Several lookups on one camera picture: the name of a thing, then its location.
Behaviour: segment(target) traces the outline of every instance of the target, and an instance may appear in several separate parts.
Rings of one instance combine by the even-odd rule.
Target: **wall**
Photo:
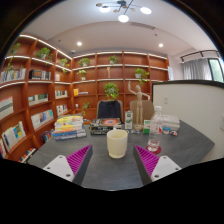
[[[178,63],[178,61],[171,55],[168,55],[168,59],[170,67],[173,69],[173,79],[183,80],[184,75],[181,63]]]
[[[168,96],[168,104],[164,104],[164,96]],[[222,114],[224,114],[223,99],[224,85],[223,88],[200,84],[163,83],[153,86],[154,105],[161,105],[164,114],[178,116],[215,143],[213,149],[201,162],[223,158],[224,131],[220,128]]]

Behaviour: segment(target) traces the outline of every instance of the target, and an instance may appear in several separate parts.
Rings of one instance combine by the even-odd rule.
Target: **ceiling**
[[[217,50],[204,31],[187,15],[161,0],[134,0],[133,5],[148,7],[150,15],[126,12],[129,22],[121,23],[114,13],[101,13],[97,3],[118,5],[114,0],[66,0],[42,13],[23,33],[42,38],[69,56],[110,50],[128,50],[154,53],[161,56],[181,55],[200,50]]]

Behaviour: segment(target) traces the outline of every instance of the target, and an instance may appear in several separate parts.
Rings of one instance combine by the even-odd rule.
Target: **cabinet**
[[[14,109],[12,114],[0,120],[0,134],[18,121],[22,121],[26,137],[21,139],[10,152],[7,152],[6,159],[18,161],[30,147],[38,150],[43,145],[41,134],[54,128],[58,117],[56,107],[59,105],[67,105],[68,111],[64,114],[75,114],[82,111],[84,103],[90,102],[91,107],[86,109],[85,118],[94,119],[97,102],[107,99],[104,92],[105,84],[114,82],[119,88],[118,100],[123,102],[123,113],[125,113],[130,109],[130,101],[136,100],[136,96],[128,91],[128,82],[131,81],[131,89],[136,91],[135,86],[139,85],[139,80],[135,78],[137,68],[150,73],[148,82],[141,86],[142,92],[150,96],[152,96],[152,82],[168,80],[169,62],[165,57],[138,52],[114,51],[94,52],[71,58],[54,46],[29,34],[20,35],[15,43],[17,42],[20,43],[20,47],[11,64],[14,69],[19,69],[21,66],[25,68],[25,77],[22,80],[0,83],[0,100],[12,96]],[[52,61],[36,57],[36,52],[43,47],[50,49]],[[109,57],[113,55],[118,57],[118,62],[110,65]],[[68,67],[60,64],[63,58],[68,60]],[[90,65],[80,67],[78,61],[82,58],[89,58]],[[6,71],[9,60],[10,56],[6,57],[1,72]],[[31,79],[29,72],[32,69],[50,73],[50,79]],[[87,72],[85,81],[81,80],[80,74],[77,74],[79,70]],[[74,96],[74,89],[88,92],[88,94]],[[66,91],[67,95],[58,96],[55,91]],[[29,105],[28,97],[43,93],[48,94],[48,101]],[[31,116],[46,110],[52,110],[54,119],[34,130]]]

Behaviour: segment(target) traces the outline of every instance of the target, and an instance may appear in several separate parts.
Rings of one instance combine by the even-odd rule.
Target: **table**
[[[55,141],[51,137],[29,159],[28,163],[43,168],[56,156],[68,156],[91,144],[93,155],[81,184],[82,187],[99,190],[124,190],[142,187],[143,183],[133,156],[133,149],[134,145],[145,148],[148,134],[142,132],[131,134],[129,132],[126,155],[123,158],[114,159],[108,154],[106,135],[91,135],[89,125],[84,126],[87,133],[86,137],[63,141]],[[162,150],[157,155],[168,156],[183,169],[198,164],[213,148],[214,142],[190,125],[180,121],[178,135],[162,134],[160,145]]]

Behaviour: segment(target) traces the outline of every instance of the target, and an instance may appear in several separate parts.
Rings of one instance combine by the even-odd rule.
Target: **paper cup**
[[[128,133],[125,130],[114,129],[107,132],[107,149],[112,158],[125,156],[128,144]]]

